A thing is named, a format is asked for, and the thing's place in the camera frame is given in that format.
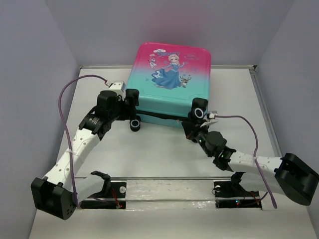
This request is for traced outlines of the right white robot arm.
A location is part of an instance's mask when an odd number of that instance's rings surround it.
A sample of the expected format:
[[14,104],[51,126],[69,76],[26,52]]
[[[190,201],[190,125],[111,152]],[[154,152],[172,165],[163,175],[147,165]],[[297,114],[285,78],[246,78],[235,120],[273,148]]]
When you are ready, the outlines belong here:
[[266,191],[285,195],[300,205],[311,204],[319,175],[296,155],[253,156],[228,147],[220,132],[208,131],[199,123],[184,121],[182,127],[186,138],[197,142],[218,169],[233,172],[229,189],[234,195]]

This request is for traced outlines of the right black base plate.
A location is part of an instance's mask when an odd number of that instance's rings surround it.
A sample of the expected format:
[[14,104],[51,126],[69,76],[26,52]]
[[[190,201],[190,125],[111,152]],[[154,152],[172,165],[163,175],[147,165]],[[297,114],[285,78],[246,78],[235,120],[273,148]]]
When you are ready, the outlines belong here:
[[211,192],[218,209],[262,208],[258,191],[246,191],[230,181],[215,181]]

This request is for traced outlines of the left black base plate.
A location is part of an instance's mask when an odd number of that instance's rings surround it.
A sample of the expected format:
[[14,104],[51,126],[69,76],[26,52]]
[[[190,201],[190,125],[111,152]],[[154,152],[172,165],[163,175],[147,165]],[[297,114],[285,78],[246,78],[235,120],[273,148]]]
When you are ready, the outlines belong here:
[[126,181],[112,181],[108,192],[90,196],[81,202],[81,209],[117,210],[126,208]]

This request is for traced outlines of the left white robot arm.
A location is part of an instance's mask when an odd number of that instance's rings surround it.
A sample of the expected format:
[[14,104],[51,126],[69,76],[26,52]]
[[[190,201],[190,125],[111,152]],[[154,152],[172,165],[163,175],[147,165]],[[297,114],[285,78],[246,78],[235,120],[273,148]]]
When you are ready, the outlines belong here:
[[42,178],[31,183],[34,205],[38,210],[67,220],[87,198],[99,198],[109,194],[111,177],[100,171],[93,171],[81,181],[75,175],[87,156],[111,129],[116,120],[129,120],[133,131],[140,129],[136,107],[139,105],[139,91],[104,90],[97,96],[97,104],[85,115],[73,139],[57,164]]

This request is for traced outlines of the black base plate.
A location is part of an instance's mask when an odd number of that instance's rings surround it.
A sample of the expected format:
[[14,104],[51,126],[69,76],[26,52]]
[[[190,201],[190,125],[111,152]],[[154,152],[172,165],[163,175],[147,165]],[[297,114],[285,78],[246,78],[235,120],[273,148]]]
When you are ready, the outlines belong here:
[[108,192],[90,196],[81,202],[81,209],[117,210],[126,208],[126,181],[112,181]]
[[262,208],[258,191],[246,191],[230,181],[215,181],[211,192],[218,209]]

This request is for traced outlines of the pink and teal suitcase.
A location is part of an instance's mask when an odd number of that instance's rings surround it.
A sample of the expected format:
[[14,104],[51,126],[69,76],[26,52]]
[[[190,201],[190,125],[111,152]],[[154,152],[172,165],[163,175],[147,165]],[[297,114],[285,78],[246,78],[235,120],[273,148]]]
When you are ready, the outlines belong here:
[[133,63],[128,89],[139,91],[144,123],[181,127],[204,119],[210,97],[211,54],[199,47],[146,42]]

